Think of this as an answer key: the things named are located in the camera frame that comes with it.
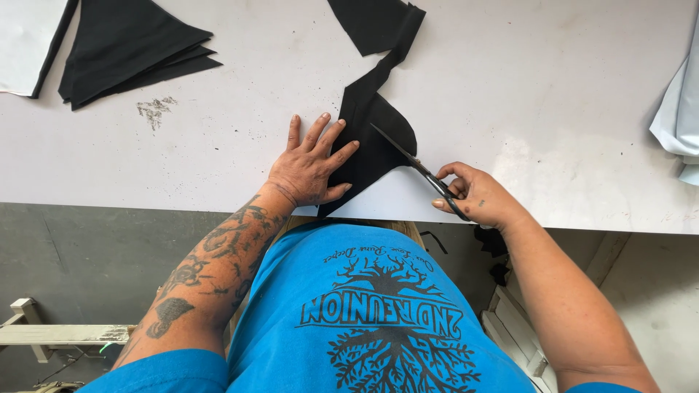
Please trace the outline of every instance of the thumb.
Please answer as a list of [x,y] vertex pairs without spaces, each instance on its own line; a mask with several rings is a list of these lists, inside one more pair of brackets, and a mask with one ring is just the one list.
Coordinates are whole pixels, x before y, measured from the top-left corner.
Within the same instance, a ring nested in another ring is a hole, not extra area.
[[[459,209],[464,213],[468,214],[469,208],[468,208],[468,202],[463,199],[455,199],[454,203],[459,207]],[[454,214],[454,211],[452,211],[451,206],[445,201],[444,199],[435,199],[432,201],[432,206],[436,207],[437,209],[446,212],[446,213],[451,213]]]
[[350,188],[352,188],[352,185],[349,183],[342,183],[328,188],[325,190],[325,196],[323,196],[321,203],[337,201],[338,199],[342,198]]

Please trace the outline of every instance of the tattooed arm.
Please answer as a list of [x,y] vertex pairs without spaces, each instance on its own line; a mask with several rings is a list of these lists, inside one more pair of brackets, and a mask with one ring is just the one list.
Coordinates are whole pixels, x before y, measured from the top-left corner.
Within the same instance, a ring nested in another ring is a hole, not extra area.
[[269,179],[240,210],[209,233],[173,271],[131,335],[114,369],[160,352],[200,348],[223,355],[223,331],[250,289],[265,252],[299,206],[339,199],[352,185],[328,188],[328,176],[359,142],[327,157],[345,127],[339,120],[320,138],[324,113],[300,143],[301,120],[291,119],[287,150]]

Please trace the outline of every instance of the table surface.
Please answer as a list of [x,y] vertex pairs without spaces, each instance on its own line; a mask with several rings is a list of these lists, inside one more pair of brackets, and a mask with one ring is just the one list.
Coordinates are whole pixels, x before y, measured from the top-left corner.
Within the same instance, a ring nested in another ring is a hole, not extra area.
[[[224,66],[100,99],[57,87],[77,18],[31,101],[0,94],[0,201],[235,211],[262,184],[298,113],[334,118],[374,67],[325,0],[157,0],[215,37]],[[427,15],[380,90],[430,169],[493,174],[545,227],[699,234],[699,187],[648,131],[689,50],[696,0],[416,0]],[[139,115],[165,103],[161,124]],[[336,216],[458,222],[399,168]],[[297,213],[313,215],[315,208]]]

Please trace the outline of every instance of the right hand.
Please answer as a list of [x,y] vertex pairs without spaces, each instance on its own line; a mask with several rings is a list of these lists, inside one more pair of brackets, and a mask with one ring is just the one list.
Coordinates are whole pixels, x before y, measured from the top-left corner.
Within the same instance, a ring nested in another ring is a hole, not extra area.
[[[463,162],[452,162],[444,165],[437,172],[436,178],[441,180],[448,175],[457,176],[449,185],[449,190],[459,197],[454,202],[468,218],[478,224],[503,231],[512,223],[530,217],[526,209],[488,173]],[[453,213],[444,199],[435,199],[432,206]]]

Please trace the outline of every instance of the stack of black fabric triangles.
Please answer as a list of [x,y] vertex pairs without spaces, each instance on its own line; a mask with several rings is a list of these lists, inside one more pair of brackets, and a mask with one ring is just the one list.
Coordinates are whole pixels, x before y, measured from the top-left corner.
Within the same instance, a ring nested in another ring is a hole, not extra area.
[[111,94],[222,64],[200,44],[213,33],[151,0],[82,0],[80,24],[58,92],[76,110]]

